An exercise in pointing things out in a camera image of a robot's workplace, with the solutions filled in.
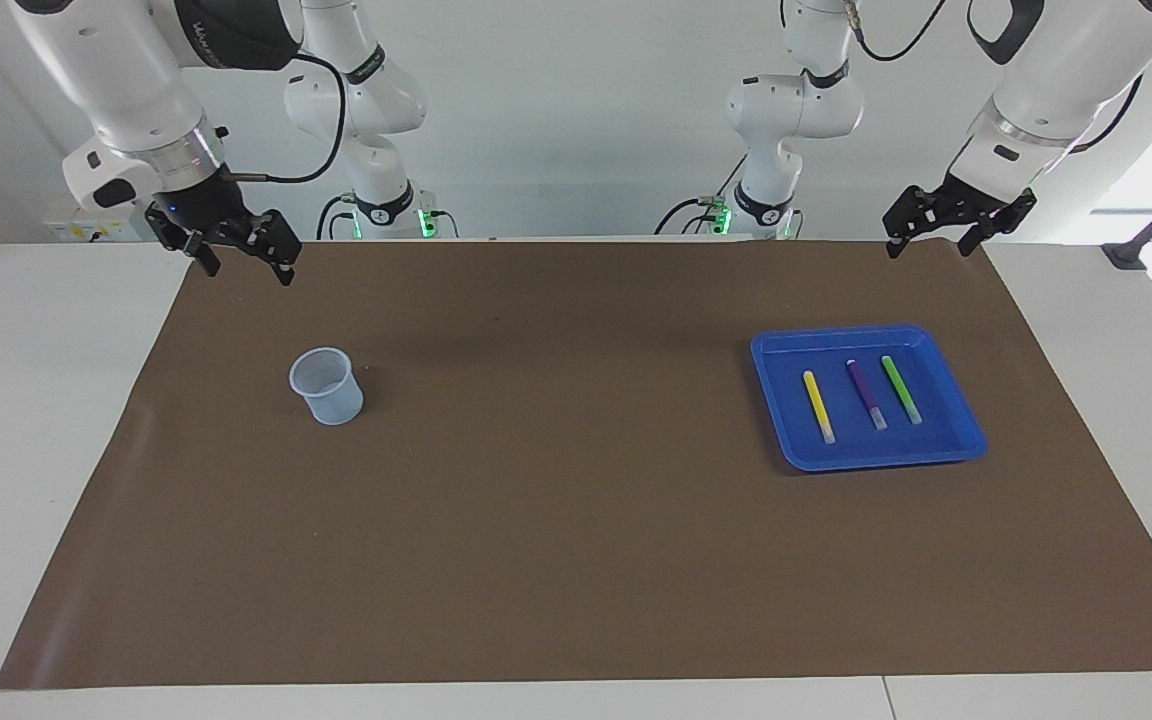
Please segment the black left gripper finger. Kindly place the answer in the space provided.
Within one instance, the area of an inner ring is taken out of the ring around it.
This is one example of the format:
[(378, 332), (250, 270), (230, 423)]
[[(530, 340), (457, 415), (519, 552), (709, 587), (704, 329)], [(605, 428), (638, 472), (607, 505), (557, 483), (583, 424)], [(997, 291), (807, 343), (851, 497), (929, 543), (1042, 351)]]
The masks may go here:
[(993, 211), (992, 214), (984, 214), (970, 223), (968, 232), (957, 242), (957, 251), (961, 256), (972, 256), (978, 247), (996, 236), (996, 234), (1011, 234), (1023, 223), (1030, 210), (1037, 205), (1037, 196), (1021, 195), (1020, 199), (1010, 202), (1005, 209)]
[(900, 258), (905, 247), (909, 247), (916, 237), (941, 227), (938, 200), (940, 200), (940, 188), (924, 190), (920, 185), (911, 184), (892, 202), (890, 209), (882, 214), (888, 258)]

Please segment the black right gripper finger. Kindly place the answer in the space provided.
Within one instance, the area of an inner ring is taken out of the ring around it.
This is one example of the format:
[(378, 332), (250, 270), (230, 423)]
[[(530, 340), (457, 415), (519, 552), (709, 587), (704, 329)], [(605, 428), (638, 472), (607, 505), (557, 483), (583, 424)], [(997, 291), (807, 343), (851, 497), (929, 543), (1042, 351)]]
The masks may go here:
[(237, 249), (268, 265), (280, 285), (291, 286), (302, 242), (280, 211), (270, 209), (244, 218), (238, 223)]
[(185, 255), (204, 270), (206, 276), (215, 276), (220, 272), (221, 263), (200, 233), (179, 227), (162, 209), (146, 209), (146, 223), (166, 251)]

